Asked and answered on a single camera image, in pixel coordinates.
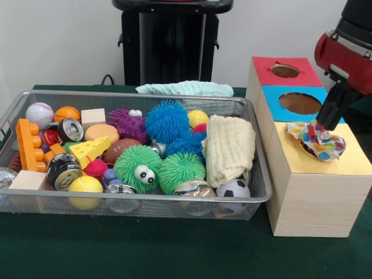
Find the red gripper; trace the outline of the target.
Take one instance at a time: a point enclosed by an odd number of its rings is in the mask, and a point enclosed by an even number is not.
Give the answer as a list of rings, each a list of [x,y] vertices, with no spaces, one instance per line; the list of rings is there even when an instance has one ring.
[[[327,32],[316,44],[314,59],[327,73],[347,81],[335,83],[317,115],[317,122],[332,131],[351,103],[349,87],[365,96],[371,94],[371,49]]]

